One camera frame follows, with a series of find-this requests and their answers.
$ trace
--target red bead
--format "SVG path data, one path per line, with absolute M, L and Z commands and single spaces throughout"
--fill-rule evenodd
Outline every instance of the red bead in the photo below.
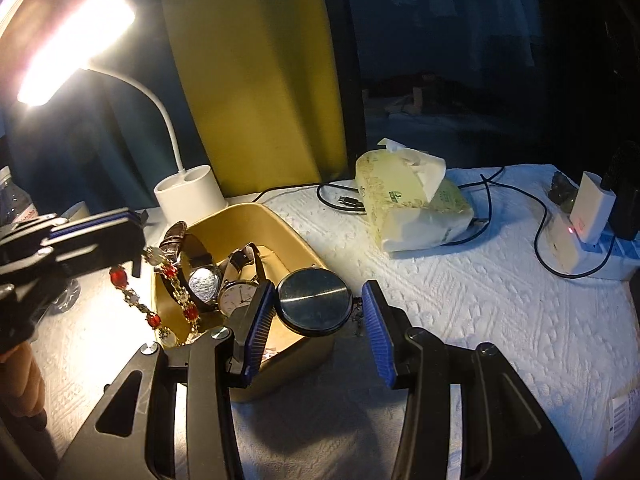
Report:
M 188 321 L 196 321 L 196 319 L 198 319 L 198 316 L 200 315 L 200 313 L 198 312 L 198 309 L 195 305 L 189 306 L 187 308 L 185 308 L 182 313 L 184 314 L 184 317 L 188 320 Z
M 121 266 L 111 267 L 109 277 L 114 287 L 125 288 L 127 286 L 127 273 Z
M 174 266 L 164 266 L 162 268 L 162 273 L 168 278 L 174 278 L 178 274 L 178 269 Z
M 158 316 L 158 314 L 147 314 L 146 322 L 149 323 L 149 326 L 151 328 L 158 328 L 162 323 L 162 320 L 160 319 L 160 316 Z

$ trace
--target gold tray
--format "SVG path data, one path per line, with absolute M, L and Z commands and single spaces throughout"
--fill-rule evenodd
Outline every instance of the gold tray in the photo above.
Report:
M 217 262 L 250 242 L 260 250 L 267 278 L 275 285 L 290 272 L 304 267 L 326 268 L 313 249 L 279 216 L 261 204 L 246 203 L 229 206 L 219 213 L 190 226 L 188 232 L 196 235 Z M 254 266 L 242 270 L 241 278 L 251 278 Z M 154 274 L 151 283 L 152 309 L 162 323 L 174 331 L 178 342 L 184 342 L 189 325 L 177 303 Z M 201 314 L 205 328 L 222 324 L 218 313 Z M 282 386 L 287 381 L 316 368 L 331 354 L 334 336 L 308 338 L 292 332 L 277 316 L 271 323 L 267 348 L 277 354 L 266 359 L 251 386 L 242 390 L 232 388 L 231 400 L 247 402 L 257 399 Z

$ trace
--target white tablecloth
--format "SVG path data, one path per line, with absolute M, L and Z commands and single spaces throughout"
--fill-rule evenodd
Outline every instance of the white tablecloth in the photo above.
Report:
M 510 166 L 501 181 L 540 198 L 555 169 Z M 481 170 L 450 170 L 457 184 Z M 484 170 L 488 176 L 492 170 Z M 448 344 L 496 344 L 540 402 L 585 480 L 606 451 L 609 400 L 635 385 L 638 322 L 626 284 L 561 280 L 536 260 L 532 240 L 540 206 L 512 190 L 492 188 L 494 220 L 481 237 L 458 247 L 389 254 L 372 241 L 363 216 L 318 202 L 315 189 L 275 191 L 261 201 L 288 222 L 327 266 L 359 295 L 379 281 L 388 302 Z M 486 216 L 483 187 L 470 193 Z M 148 228 L 157 242 L 162 220 Z M 544 250 L 543 256 L 554 263 Z M 143 300 L 149 272 L 132 280 Z M 152 333 L 108 282 L 107 272 L 81 280 L 82 295 L 66 314 L 48 316 L 34 343 L 47 381 L 49 431 L 61 454 L 109 383 Z M 177 410 L 178 477 L 184 467 L 184 391 Z M 398 448 L 406 394 L 385 388 L 366 337 L 348 324 L 320 369 L 252 404 L 234 406 L 247 479 L 388 479 Z M 460 466 L 460 400 L 451 430 L 449 477 Z

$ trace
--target plastic bottle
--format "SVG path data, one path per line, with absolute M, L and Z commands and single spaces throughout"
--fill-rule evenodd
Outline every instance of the plastic bottle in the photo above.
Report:
M 28 193 L 14 184 L 11 170 L 0 170 L 0 226 L 36 218 L 38 211 Z

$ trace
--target desk lamp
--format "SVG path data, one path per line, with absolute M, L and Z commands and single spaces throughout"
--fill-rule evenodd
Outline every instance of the desk lamp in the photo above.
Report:
M 161 180 L 154 193 L 169 224 L 193 224 L 226 207 L 210 166 L 185 170 L 169 114 L 151 90 L 134 79 L 91 62 L 111 46 L 135 18 L 125 0 L 85 0 L 49 38 L 28 67 L 18 101 L 40 106 L 79 68 L 120 79 L 145 94 L 158 107 L 169 131 L 178 173 Z

